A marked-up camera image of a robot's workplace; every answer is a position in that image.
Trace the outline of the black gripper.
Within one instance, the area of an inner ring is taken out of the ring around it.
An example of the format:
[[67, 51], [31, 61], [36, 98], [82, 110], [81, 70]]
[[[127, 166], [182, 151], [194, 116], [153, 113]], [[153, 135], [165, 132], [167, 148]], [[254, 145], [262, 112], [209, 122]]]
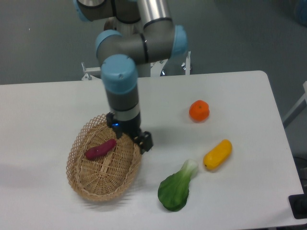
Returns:
[[152, 134], [148, 131], [142, 132], [140, 129], [141, 113], [131, 120], [121, 121], [115, 118], [113, 112], [109, 112], [106, 115], [106, 124], [115, 132], [117, 139], [124, 134], [128, 135], [139, 146], [141, 154], [148, 152], [154, 145]]

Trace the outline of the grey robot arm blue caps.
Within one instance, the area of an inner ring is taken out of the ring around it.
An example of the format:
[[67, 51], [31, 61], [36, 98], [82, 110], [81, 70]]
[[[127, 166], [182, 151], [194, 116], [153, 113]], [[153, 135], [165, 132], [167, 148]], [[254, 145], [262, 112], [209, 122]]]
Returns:
[[141, 152], [153, 147], [152, 135], [142, 131], [137, 66], [186, 53], [187, 34], [175, 25], [165, 0], [76, 0], [81, 20], [115, 18], [125, 25], [140, 23], [142, 29], [125, 36], [119, 29], [100, 33], [95, 54], [101, 68], [110, 112], [106, 123], [117, 138], [128, 135]]

